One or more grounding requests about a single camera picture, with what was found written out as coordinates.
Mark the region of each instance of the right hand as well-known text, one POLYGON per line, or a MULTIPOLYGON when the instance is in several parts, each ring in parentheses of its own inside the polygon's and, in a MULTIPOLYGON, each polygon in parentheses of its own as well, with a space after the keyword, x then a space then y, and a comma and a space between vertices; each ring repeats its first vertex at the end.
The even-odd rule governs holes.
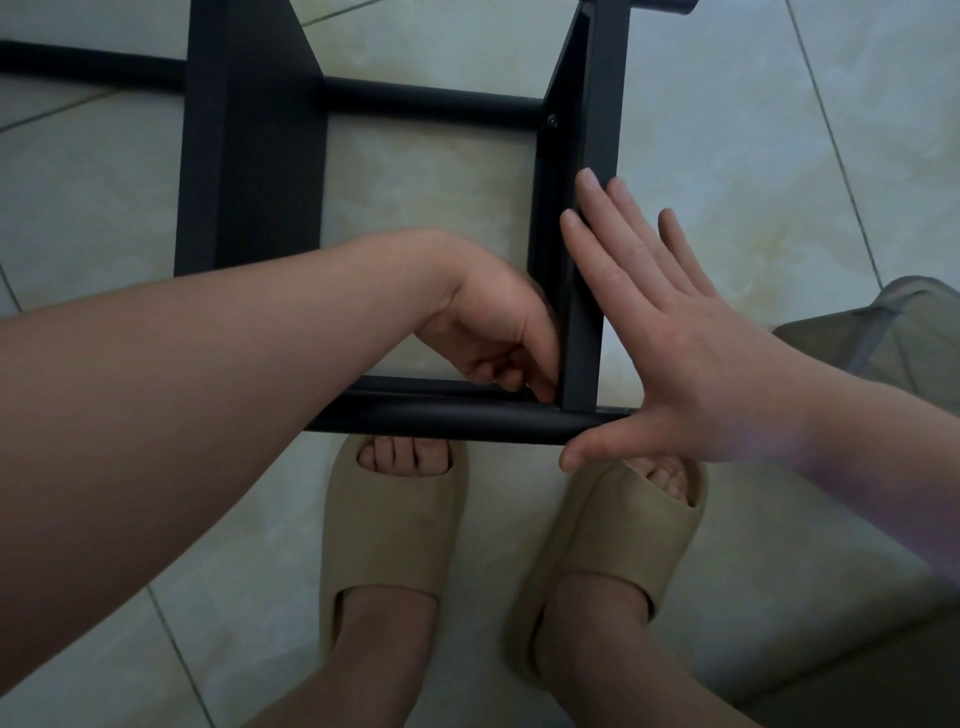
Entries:
POLYGON ((561 467, 586 460, 680 455, 698 460, 803 457, 830 392, 857 382, 781 342, 717 293, 672 210, 658 234, 627 185, 606 192, 588 169, 564 241, 643 382, 623 420, 567 443, 561 467))

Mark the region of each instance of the beige slide sandal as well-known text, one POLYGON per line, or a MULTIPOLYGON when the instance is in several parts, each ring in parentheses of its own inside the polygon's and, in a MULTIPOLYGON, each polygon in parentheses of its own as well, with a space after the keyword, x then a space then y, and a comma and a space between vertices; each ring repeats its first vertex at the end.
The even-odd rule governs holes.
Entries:
POLYGON ((324 509, 320 644, 329 657, 345 590, 405 587, 440 597, 467 499, 467 446, 450 443, 450 470, 427 477, 360 467, 373 437, 351 435, 333 464, 324 509))
POLYGON ((504 634, 511 667, 542 688, 534 636, 546 599, 571 571, 590 571, 635 584, 654 617, 704 514, 707 471, 684 461, 685 505, 622 461, 587 465, 573 476, 546 543, 516 598, 504 634))

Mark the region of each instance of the metal bar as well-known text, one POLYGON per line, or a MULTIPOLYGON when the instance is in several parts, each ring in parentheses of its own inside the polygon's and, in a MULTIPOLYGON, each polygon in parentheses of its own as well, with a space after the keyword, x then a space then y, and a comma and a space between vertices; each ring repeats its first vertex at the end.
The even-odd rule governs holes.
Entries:
POLYGON ((700 0, 631 0, 631 5, 648 11, 675 12, 689 15, 700 0))
POLYGON ((185 67, 180 59, 0 40, 2 73, 183 93, 185 67))
MULTIPOLYGON (((619 155, 630 8, 630 0, 581 5, 590 22, 583 97, 574 109, 580 112, 574 166, 589 167, 604 186, 616 175, 619 155)), ((564 261, 562 275, 567 298, 559 403, 566 410, 590 410, 600 377, 603 313, 571 260, 564 261)))
POLYGON ((542 99, 327 77, 327 108, 339 113, 536 130, 542 99))
POLYGON ((569 411, 596 406, 603 314, 566 253, 559 217, 575 207, 578 170, 590 167, 602 184, 616 174, 630 7, 630 0, 580 3, 544 100, 547 123, 538 134, 527 266, 561 322, 557 401, 569 411))
POLYGON ((550 404, 347 390, 306 429, 398 437, 435 437, 563 445, 590 427, 633 410, 564 412, 550 404))
POLYGON ((536 401, 533 393, 527 389, 519 392, 508 392, 497 384, 471 384, 459 379, 421 379, 415 376, 361 376, 349 387, 349 390, 351 392, 377 392, 397 395, 536 401))
POLYGON ((193 0, 174 274, 320 245, 323 74, 275 0, 193 0))
POLYGON ((583 95, 589 17, 579 6, 570 21, 564 47, 544 99, 545 123, 537 134, 527 273, 540 284, 547 300, 565 322, 564 271, 569 265, 560 235, 560 213, 573 206, 575 147, 580 134, 577 111, 583 95))

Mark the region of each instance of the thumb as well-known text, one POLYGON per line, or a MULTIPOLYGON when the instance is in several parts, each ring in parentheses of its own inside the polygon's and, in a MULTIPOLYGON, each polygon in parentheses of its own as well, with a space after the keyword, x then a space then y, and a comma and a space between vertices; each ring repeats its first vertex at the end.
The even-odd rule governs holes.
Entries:
POLYGON ((669 450, 661 417, 642 410, 616 422, 581 432, 560 453, 560 468, 573 473, 588 460, 622 460, 669 450))

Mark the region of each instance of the tile grout line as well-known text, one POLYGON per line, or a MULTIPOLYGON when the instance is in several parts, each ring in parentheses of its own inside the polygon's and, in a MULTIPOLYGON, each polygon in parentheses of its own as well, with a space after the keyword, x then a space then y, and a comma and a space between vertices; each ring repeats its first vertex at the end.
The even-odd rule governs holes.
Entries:
POLYGON ((820 86, 817 84, 817 77, 813 74, 813 66, 810 64, 810 56, 806 52, 804 39, 800 35, 800 25, 797 23, 797 16, 793 12, 793 4, 791 3, 791 0, 783 1, 786 4, 787 14, 790 15, 790 23, 793 25, 794 35, 797 37, 797 44, 800 46, 800 53, 804 57, 806 73, 810 77, 810 82, 813 84, 813 93, 817 98, 817 104, 820 106, 820 115, 823 117, 824 124, 827 127, 827 134, 830 137, 830 144, 833 147, 833 154, 836 157, 837 164, 840 165, 840 176, 843 178, 843 184, 847 188, 847 197, 850 199, 850 204, 853 207, 853 216, 856 218, 856 224, 860 227, 860 236, 863 238, 863 244, 867 249, 867 257, 870 259, 870 267, 874 269, 874 278, 876 278, 876 284, 882 289, 883 280, 880 278, 880 271, 876 267, 874 251, 870 247, 867 229, 863 225, 863 217, 860 215, 860 208, 853 196, 853 187, 850 182, 850 176, 847 174, 847 166, 844 164, 843 158, 840 156, 840 148, 837 146, 836 135, 833 133, 833 127, 830 125, 830 120, 827 116, 827 107, 824 104, 824 97, 820 93, 820 86))
POLYGON ((17 312, 23 313, 23 306, 20 305, 20 301, 17 300, 16 294, 13 293, 13 286, 10 285, 10 279, 7 278, 7 271, 3 269, 2 264, 0 264, 0 283, 3 283, 4 287, 7 289, 7 294, 10 296, 10 300, 13 301, 13 305, 17 312))
POLYGON ((40 113, 35 113, 33 116, 28 116, 25 119, 19 119, 17 121, 12 121, 10 124, 4 127, 0 127, 0 133, 9 132, 11 129, 16 129, 17 127, 23 127, 27 124, 32 124, 35 121, 40 119, 46 119, 50 116, 56 116, 62 111, 70 111, 71 109, 76 109, 81 107, 84 104, 89 104, 92 101, 99 101, 100 99, 106 99, 109 96, 120 93, 123 90, 121 88, 105 88, 102 91, 98 91, 90 96, 86 96, 83 99, 78 99, 77 101, 72 101, 69 104, 64 104, 61 107, 56 107, 54 109, 48 109, 46 111, 41 111, 40 113))
MULTIPOLYGON (((356 5, 351 5, 349 8, 342 8, 338 11, 329 12, 326 15, 321 15, 320 17, 314 18, 313 20, 307 20, 306 22, 301 23, 300 27, 308 28, 311 25, 322 23, 325 20, 329 20, 330 18, 338 17, 339 15, 344 15, 344 14, 347 14, 348 12, 358 11, 361 8, 367 8, 370 5, 376 5, 377 3, 381 3, 381 2, 383 2, 383 0, 365 0, 365 2, 357 3, 356 5)), ((27 124, 32 124, 35 121, 40 121, 41 119, 46 119, 46 118, 49 118, 50 116, 56 116, 57 114, 63 111, 70 111, 71 109, 75 109, 76 107, 81 107, 84 104, 89 104, 92 101, 99 101, 100 99, 105 99, 109 96, 120 93, 121 91, 124 91, 124 90, 127 90, 127 89, 108 88, 98 93, 92 94, 91 96, 87 96, 86 98, 80 99, 78 101, 65 104, 61 107, 56 107, 55 109, 42 111, 41 113, 34 114, 33 116, 28 116, 25 119, 18 119, 17 121, 13 121, 10 124, 7 124, 6 126, 0 127, 0 133, 9 132, 10 130, 16 129, 17 127, 26 126, 27 124)))
POLYGON ((307 20, 306 22, 301 23, 300 27, 309 28, 311 25, 322 23, 325 20, 329 20, 332 17, 337 17, 338 15, 345 15, 348 12, 358 11, 361 8, 367 8, 370 5, 376 5, 377 3, 381 3, 381 2, 383 2, 383 0, 365 0, 365 2, 357 3, 356 5, 351 5, 349 8, 342 8, 338 11, 328 12, 326 15, 321 15, 320 17, 316 17, 313 20, 307 20))
POLYGON ((147 585, 147 594, 150 596, 150 600, 154 603, 154 609, 156 610, 156 615, 160 618, 160 624, 163 625, 163 631, 167 633, 167 639, 170 640, 170 645, 174 648, 174 652, 177 654, 177 659, 180 660, 180 666, 183 667, 183 672, 186 674, 187 682, 190 683, 190 689, 193 691, 194 697, 197 698, 197 702, 200 703, 201 710, 204 711, 204 717, 206 718, 207 724, 210 728, 217 728, 216 724, 213 722, 213 716, 210 715, 210 711, 206 707, 204 702, 204 697, 200 693, 200 688, 197 685, 197 682, 193 679, 193 673, 190 672, 190 667, 187 665, 186 660, 183 657, 183 653, 180 652, 180 646, 177 644, 177 640, 174 638, 173 630, 170 629, 170 624, 167 622, 167 618, 163 614, 163 610, 160 609, 160 603, 156 600, 156 595, 154 594, 154 587, 152 584, 147 585))

